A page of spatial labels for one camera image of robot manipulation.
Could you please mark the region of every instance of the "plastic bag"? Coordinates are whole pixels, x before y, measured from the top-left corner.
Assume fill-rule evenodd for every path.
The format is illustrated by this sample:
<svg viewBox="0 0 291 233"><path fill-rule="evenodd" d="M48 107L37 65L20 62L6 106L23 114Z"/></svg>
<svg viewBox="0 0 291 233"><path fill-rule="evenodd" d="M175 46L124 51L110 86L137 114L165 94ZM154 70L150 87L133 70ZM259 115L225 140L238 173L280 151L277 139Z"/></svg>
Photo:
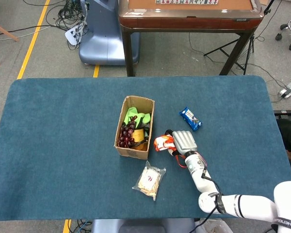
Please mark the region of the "plastic bag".
<svg viewBox="0 0 291 233"><path fill-rule="evenodd" d="M151 166L149 161L147 161L143 172L132 189L139 190L147 196L153 197L153 200L155 200L161 179L165 172L166 168L159 169Z"/></svg>

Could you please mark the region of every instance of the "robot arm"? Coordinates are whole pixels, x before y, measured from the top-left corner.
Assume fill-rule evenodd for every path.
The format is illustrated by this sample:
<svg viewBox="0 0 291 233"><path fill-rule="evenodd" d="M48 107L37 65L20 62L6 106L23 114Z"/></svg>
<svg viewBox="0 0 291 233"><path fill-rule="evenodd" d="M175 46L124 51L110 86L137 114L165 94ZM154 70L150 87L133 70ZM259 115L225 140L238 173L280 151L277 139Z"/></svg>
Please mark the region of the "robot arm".
<svg viewBox="0 0 291 233"><path fill-rule="evenodd" d="M185 163L196 188L201 192L199 207L205 213L230 214L278 224L278 233L291 233L291 182L283 182L274 189L275 203L266 197L250 195L222 196L207 171L206 160L197 152L197 145L189 131L172 133L177 150L185 155Z"/></svg>

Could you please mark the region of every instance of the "cardboard box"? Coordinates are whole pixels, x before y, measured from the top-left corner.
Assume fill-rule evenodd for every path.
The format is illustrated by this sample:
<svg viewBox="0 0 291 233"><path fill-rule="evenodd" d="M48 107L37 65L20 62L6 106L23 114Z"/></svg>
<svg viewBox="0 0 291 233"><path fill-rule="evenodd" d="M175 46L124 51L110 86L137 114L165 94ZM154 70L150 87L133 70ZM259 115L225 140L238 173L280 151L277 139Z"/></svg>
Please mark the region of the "cardboard box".
<svg viewBox="0 0 291 233"><path fill-rule="evenodd" d="M262 4L262 5L268 5L268 0L260 0L260 3Z"/></svg>
<svg viewBox="0 0 291 233"><path fill-rule="evenodd" d="M155 101L150 100L148 98L139 97L139 96L126 96L126 98L124 99L123 105L122 105L122 110L121 110L121 114L120 114L120 119L119 119L118 124L117 124L116 136L115 136L115 141L114 141L114 147L117 149L117 151L119 152L120 155L138 158L138 159L147 159L148 154L149 154L149 146L150 146L151 136L152 136L154 104L155 104ZM144 113L144 114L150 113L151 114L149 141L147 144L146 151L135 150L135 149L130 149L130 148L122 148L122 147L117 146L117 141L118 141L118 137L120 135L122 123L125 119L125 115L126 115L127 110L131 107L136 107L138 110L138 113Z"/></svg>

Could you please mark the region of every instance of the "yellow floor line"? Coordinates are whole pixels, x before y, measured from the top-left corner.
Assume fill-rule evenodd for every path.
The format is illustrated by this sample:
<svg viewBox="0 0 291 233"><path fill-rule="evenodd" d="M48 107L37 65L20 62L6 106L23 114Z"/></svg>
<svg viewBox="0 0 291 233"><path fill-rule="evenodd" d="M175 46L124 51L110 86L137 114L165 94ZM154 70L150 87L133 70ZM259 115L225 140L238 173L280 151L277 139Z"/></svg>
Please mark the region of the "yellow floor line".
<svg viewBox="0 0 291 233"><path fill-rule="evenodd" d="M66 219L64 224L63 233L69 233L69 228L71 226L71 219Z"/></svg>
<svg viewBox="0 0 291 233"><path fill-rule="evenodd" d="M98 74L99 74L99 65L96 65L94 69L93 78L98 78Z"/></svg>
<svg viewBox="0 0 291 233"><path fill-rule="evenodd" d="M49 1L50 0L46 0L45 1L45 5L43 7L43 10L42 10L42 13L41 13L41 16L40 16L40 19L38 21L38 24L37 26L41 26L42 25L42 22L43 22L43 19L44 19L44 16L45 16L45 13L47 12L47 8L48 8L48 4L49 4ZM31 55L31 52L33 50L33 47L34 47L34 44L35 44L35 41L37 40L37 37L38 37L38 34L39 34L39 30L40 30L41 27L36 27L35 28L35 31L34 31L34 34L33 34L33 37L32 37L32 40L31 40L31 43L29 45L29 48L27 50L27 53L26 53L26 56L25 56L25 59L23 61L23 64L21 65L21 69L19 71L19 74L18 74L18 77L17 79L21 79L23 77L23 74L25 72L25 69L26 69L26 66L27 66L27 63L29 61L29 58L30 58L30 55Z"/></svg>

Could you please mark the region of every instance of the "gray floor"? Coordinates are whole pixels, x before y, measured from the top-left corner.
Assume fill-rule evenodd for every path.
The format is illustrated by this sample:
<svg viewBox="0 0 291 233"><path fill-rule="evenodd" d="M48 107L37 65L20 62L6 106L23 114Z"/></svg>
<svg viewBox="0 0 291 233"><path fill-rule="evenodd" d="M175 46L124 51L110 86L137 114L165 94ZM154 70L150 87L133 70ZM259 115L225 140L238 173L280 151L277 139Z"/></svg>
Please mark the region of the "gray floor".
<svg viewBox="0 0 291 233"><path fill-rule="evenodd" d="M44 4L44 0L31 0L31 3ZM258 35L275 12L279 0L276 0L272 12L267 15L259 26ZM0 25L8 30L36 25L42 7L28 6L22 0L0 1ZM255 41L255 53L250 57L250 63L258 65L270 72L276 79L284 83L291 81L291 33L283 34L281 41L274 37L279 32L279 26L291 19L291 2L283 0L277 14L264 31L264 42ZM34 29L14 33L17 36L33 32ZM191 35L195 50L210 51L234 38L233 34L204 34ZM19 42L12 40L0 41L0 116L5 98L11 83L17 78L32 35L23 37ZM211 55L218 62L224 62L226 57L220 52ZM141 58L137 66L138 76L209 76L217 75L223 64L213 63L204 58L201 53L192 51L187 33L143 33ZM242 74L234 66L234 72ZM41 31L32 51L23 78L53 78L53 77L92 77L94 66L81 63L78 51L70 51L66 45L63 31L49 28ZM249 65L247 74L255 74L266 81L270 76L261 68ZM100 67L99 78L122 77L126 75L124 67ZM271 94L276 94L280 87L275 82L268 83ZM291 98L273 103L275 110L291 109ZM269 227L269 223L246 219L225 219L235 233L261 233ZM60 233L64 221L10 221L0 222L0 233Z"/></svg>

